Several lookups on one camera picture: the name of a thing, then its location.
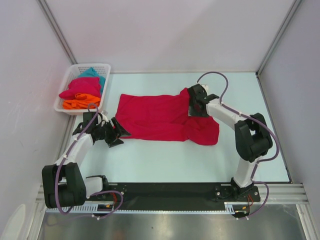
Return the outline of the crimson red t shirt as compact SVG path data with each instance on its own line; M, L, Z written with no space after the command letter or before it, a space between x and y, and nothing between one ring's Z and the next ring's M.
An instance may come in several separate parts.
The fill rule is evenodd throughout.
M178 95L121 94L115 118L131 139L190 140L202 146L214 146L219 141L220 125L213 117L189 116L186 88Z

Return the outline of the white plastic laundry basket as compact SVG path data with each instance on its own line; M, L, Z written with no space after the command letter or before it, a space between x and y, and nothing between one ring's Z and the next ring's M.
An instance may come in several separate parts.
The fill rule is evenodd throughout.
M74 64L66 71L54 102L54 110L81 115L90 103L102 109L111 66L107 63Z

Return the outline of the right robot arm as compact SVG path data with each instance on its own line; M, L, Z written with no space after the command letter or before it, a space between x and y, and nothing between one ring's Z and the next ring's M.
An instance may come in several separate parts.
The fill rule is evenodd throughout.
M229 186L220 185L216 188L216 200L245 201L254 188L253 178L258 161L273 146L264 116L260 113L244 116L226 106L219 96L207 94L200 84L189 87L187 92L188 111L192 117L214 117L234 131L235 148L240 157L238 167Z

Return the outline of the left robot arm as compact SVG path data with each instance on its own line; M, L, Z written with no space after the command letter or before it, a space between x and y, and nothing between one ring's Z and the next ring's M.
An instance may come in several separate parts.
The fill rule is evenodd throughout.
M81 206L95 195L100 200L110 196L111 188L105 175L85 176L80 166L97 141L109 148L123 144L122 137L131 134L117 121L102 113L87 111L72 133L68 149L52 165L43 167L42 185L45 205L49 209Z

